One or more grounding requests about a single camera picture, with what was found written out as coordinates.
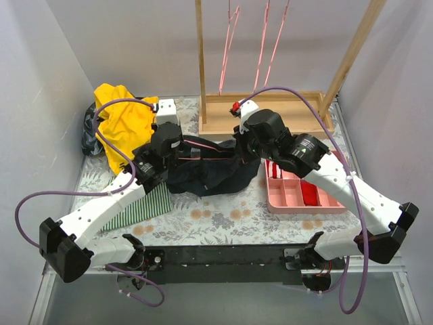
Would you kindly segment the dark navy shorts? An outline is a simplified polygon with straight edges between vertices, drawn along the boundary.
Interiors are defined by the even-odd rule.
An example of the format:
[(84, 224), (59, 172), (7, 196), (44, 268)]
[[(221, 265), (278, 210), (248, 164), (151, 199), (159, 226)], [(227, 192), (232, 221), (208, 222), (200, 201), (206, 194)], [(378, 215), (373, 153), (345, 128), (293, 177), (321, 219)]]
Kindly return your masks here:
[(168, 172), (165, 181), (172, 194), (188, 192), (199, 197), (234, 194), (246, 188), (258, 173), (261, 160), (256, 158), (244, 165), (211, 165), (189, 162)]

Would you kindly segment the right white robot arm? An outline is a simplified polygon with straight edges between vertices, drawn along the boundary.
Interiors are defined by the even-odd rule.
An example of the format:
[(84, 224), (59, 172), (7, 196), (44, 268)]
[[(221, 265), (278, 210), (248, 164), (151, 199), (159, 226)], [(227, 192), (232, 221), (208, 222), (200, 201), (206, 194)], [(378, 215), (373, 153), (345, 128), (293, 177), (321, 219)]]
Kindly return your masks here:
[(234, 138), (245, 158), (263, 158), (284, 171), (317, 186), (356, 215), (361, 225), (333, 233), (318, 232), (304, 248), (314, 269), (331, 260), (363, 255), (376, 263), (389, 263), (406, 238), (419, 209), (380, 194), (344, 165), (329, 148), (307, 133), (292, 135), (280, 115), (269, 109), (239, 108)]

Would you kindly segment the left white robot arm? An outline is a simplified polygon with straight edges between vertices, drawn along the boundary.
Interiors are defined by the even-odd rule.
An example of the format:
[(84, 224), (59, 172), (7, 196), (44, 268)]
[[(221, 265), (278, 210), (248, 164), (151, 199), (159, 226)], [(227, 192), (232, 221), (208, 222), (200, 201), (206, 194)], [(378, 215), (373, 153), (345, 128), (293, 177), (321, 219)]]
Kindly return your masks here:
[(142, 199), (166, 180), (177, 162), (183, 139), (174, 123), (157, 126), (150, 143), (136, 150), (133, 164), (119, 173), (103, 192), (58, 221), (39, 227), (40, 254), (65, 283), (80, 278), (89, 268), (121, 264), (135, 271), (145, 260), (145, 247), (131, 234), (108, 240), (94, 235), (130, 204)]

